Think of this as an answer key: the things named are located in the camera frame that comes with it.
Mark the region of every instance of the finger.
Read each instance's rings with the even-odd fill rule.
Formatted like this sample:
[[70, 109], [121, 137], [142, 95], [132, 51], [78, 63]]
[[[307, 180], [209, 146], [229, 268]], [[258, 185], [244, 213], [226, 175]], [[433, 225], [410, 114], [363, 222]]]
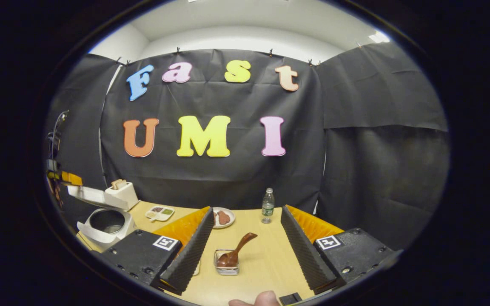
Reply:
[[254, 306], [279, 306], [276, 293], [272, 290], [261, 292], [254, 301]]
[[228, 302], [229, 306], [255, 306], [253, 304], [245, 303], [242, 300], [231, 300]]

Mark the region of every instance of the wooden spoon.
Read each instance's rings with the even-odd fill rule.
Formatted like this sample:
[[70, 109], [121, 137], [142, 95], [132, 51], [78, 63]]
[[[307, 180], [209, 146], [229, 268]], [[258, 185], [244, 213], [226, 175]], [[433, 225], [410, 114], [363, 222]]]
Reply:
[[220, 256], [220, 258], [217, 260], [217, 267], [237, 266], [237, 253], [247, 242], [253, 240], [257, 236], [258, 236], [257, 234], [253, 234], [252, 232], [245, 234], [245, 236], [241, 238], [241, 241], [239, 242], [235, 250], [233, 250], [232, 252], [222, 254], [222, 256]]

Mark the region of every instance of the blue letter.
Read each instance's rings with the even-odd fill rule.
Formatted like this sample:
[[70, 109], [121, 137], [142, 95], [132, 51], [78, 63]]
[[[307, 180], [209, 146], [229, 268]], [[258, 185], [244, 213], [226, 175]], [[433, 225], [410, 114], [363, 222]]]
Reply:
[[151, 72], [152, 70], [154, 70], [154, 66], [148, 65], [133, 75], [130, 75], [130, 77], [126, 80], [127, 82], [130, 82], [130, 89], [132, 91], [130, 101], [134, 101], [146, 93], [146, 88], [144, 88], [141, 84], [148, 84], [150, 78], [148, 77], [147, 72]]

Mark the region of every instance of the letter u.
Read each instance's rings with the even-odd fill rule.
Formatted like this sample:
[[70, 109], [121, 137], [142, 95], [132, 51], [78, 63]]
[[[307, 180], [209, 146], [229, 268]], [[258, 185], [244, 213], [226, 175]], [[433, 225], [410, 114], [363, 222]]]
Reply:
[[144, 120], [143, 125], [146, 127], [145, 145], [136, 146], [136, 130], [140, 125], [139, 120], [128, 120], [124, 122], [124, 149], [126, 153], [133, 157], [146, 157], [154, 149], [154, 131], [160, 121], [156, 118]]

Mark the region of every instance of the foam letter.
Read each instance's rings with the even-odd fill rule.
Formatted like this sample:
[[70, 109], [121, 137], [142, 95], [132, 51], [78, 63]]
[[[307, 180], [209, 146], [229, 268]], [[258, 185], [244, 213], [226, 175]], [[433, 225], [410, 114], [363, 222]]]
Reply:
[[192, 70], [192, 64], [190, 64], [189, 62], [176, 62], [175, 64], [169, 66], [169, 68], [173, 70], [168, 70], [162, 76], [162, 81], [185, 83], [190, 79], [190, 71]]
[[145, 157], [151, 154], [154, 148], [154, 129], [159, 121], [156, 118], [144, 120], [143, 125], [146, 127], [145, 145], [136, 146], [136, 129], [140, 125], [139, 120], [128, 120], [124, 122], [124, 149], [126, 153], [133, 157]]
[[248, 69], [251, 69], [250, 62], [246, 60], [232, 60], [226, 65], [228, 72], [224, 73], [224, 78], [228, 82], [245, 83], [251, 78], [251, 73]]
[[177, 150], [177, 155], [194, 155], [194, 150], [190, 148], [191, 141], [199, 156], [203, 155], [209, 142], [211, 142], [208, 149], [210, 157], [230, 155], [226, 147], [226, 126], [230, 123], [230, 117], [214, 116], [205, 130], [200, 126], [196, 116], [183, 116], [179, 118], [179, 123], [182, 125], [182, 132], [181, 148]]
[[148, 65], [147, 67], [144, 67], [133, 75], [130, 75], [130, 77], [126, 80], [130, 83], [130, 89], [132, 91], [130, 101], [134, 101], [135, 99], [146, 93], [146, 88], [144, 88], [142, 84], [148, 84], [150, 78], [148, 77], [147, 72], [151, 72], [152, 70], [154, 70], [154, 66]]
[[264, 156], [282, 156], [285, 154], [281, 146], [281, 124], [285, 122], [281, 117], [268, 116], [260, 118], [266, 132], [266, 145], [262, 149]]
[[292, 77], [297, 77], [298, 72], [292, 71], [290, 66], [277, 67], [276, 72], [279, 73], [279, 83], [281, 84], [281, 87], [288, 91], [298, 90], [298, 85], [292, 83]]

